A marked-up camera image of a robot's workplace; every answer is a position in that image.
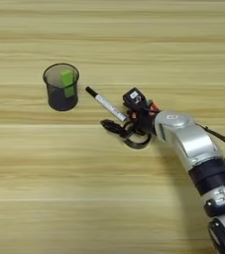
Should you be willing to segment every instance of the green object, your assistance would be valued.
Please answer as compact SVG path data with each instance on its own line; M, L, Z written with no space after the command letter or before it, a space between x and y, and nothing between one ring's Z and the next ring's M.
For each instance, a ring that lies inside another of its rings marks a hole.
M73 85L73 72L71 70L65 70L60 73L60 79L64 89L64 96L70 98L75 95Z

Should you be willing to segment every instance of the robotic arm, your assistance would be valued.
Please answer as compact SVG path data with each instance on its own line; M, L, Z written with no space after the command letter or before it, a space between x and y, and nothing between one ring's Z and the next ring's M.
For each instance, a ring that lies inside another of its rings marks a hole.
M111 120L101 124L119 134L131 148L146 147L155 135L175 150L201 195L205 212L212 218L208 231L213 244L218 253L225 254L225 159L208 133L224 142L225 137L196 124L186 114L160 111L137 88L127 92L123 99L129 109L124 126ZM135 143L130 139L133 134L147 136L147 140Z

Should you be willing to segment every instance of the wooden table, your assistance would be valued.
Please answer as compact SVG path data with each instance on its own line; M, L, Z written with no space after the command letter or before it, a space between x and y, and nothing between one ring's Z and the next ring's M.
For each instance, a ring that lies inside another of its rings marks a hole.
M42 81L61 62L81 72L64 113ZM86 85L121 109L139 87L225 135L225 1L0 0L0 254L214 253L174 153L106 133Z

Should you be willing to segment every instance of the marker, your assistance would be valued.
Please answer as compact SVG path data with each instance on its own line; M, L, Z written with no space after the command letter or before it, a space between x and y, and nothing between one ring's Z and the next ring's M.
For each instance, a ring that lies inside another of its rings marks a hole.
M116 116L120 121L124 122L127 117L121 113L118 109L116 109L112 104L107 101L104 97L99 95L96 91L94 91L91 87L87 86L85 90L92 95L103 107L105 107L108 111L110 111L114 116Z

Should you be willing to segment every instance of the cup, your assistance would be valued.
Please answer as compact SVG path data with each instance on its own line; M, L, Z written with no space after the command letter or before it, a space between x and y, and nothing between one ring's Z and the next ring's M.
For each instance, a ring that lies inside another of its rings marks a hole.
M78 101L77 82L79 72L68 63L57 63L44 72L44 82L47 85L49 105L57 111L72 109Z

